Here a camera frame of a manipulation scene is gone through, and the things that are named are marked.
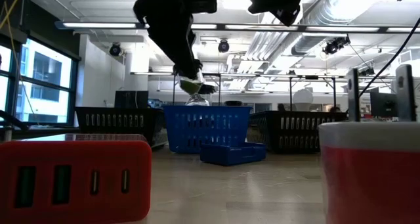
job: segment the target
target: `monitor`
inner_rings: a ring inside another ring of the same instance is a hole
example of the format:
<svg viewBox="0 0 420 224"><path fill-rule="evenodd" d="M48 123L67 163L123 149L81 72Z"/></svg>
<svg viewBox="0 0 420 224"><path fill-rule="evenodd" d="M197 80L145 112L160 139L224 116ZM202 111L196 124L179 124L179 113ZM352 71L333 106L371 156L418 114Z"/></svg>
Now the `monitor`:
<svg viewBox="0 0 420 224"><path fill-rule="evenodd" d="M147 108L148 91L116 91L115 108Z"/></svg>
<svg viewBox="0 0 420 224"><path fill-rule="evenodd" d="M397 117L396 95L390 93L370 93L372 116Z"/></svg>

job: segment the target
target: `blue tray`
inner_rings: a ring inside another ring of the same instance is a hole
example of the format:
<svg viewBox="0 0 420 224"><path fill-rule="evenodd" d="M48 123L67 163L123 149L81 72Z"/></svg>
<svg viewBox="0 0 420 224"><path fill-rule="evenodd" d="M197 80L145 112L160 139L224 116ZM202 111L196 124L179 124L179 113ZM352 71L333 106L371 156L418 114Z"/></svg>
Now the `blue tray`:
<svg viewBox="0 0 420 224"><path fill-rule="evenodd" d="M245 141L250 107L165 106L169 149L199 154L200 146L235 146Z"/></svg>
<svg viewBox="0 0 420 224"><path fill-rule="evenodd" d="M257 143L242 143L238 146L202 145L200 160L222 166L232 166L264 160L266 147Z"/></svg>

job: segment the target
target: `floor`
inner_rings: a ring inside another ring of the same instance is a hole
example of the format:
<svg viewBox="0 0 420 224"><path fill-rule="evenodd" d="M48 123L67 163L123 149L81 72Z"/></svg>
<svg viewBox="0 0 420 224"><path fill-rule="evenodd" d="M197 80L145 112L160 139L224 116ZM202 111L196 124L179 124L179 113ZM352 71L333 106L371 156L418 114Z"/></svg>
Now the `floor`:
<svg viewBox="0 0 420 224"><path fill-rule="evenodd" d="M227 168L164 148L153 153L151 209L138 223L319 224L322 200L317 154Z"/></svg>

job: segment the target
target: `red object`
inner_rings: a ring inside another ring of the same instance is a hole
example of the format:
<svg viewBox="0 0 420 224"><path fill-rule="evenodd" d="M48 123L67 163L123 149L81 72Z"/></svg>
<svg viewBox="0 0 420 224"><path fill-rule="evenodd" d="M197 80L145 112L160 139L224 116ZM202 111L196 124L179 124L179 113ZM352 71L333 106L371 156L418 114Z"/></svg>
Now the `red object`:
<svg viewBox="0 0 420 224"><path fill-rule="evenodd" d="M144 141L2 144L0 223L141 220L150 208L151 167Z"/></svg>
<svg viewBox="0 0 420 224"><path fill-rule="evenodd" d="M420 152L324 145L322 160L327 224L420 223Z"/></svg>

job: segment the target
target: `black plastic basket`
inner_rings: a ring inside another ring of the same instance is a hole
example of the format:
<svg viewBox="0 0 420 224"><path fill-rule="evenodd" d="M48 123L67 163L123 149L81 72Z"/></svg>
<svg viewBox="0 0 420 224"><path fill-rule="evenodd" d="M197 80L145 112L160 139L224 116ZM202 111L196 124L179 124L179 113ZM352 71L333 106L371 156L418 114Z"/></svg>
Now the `black plastic basket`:
<svg viewBox="0 0 420 224"><path fill-rule="evenodd" d="M141 134L151 147L168 143L161 109L76 107L82 133Z"/></svg>
<svg viewBox="0 0 420 224"><path fill-rule="evenodd" d="M346 119L345 113L259 112L249 117L247 140L274 153L320 152L318 126Z"/></svg>

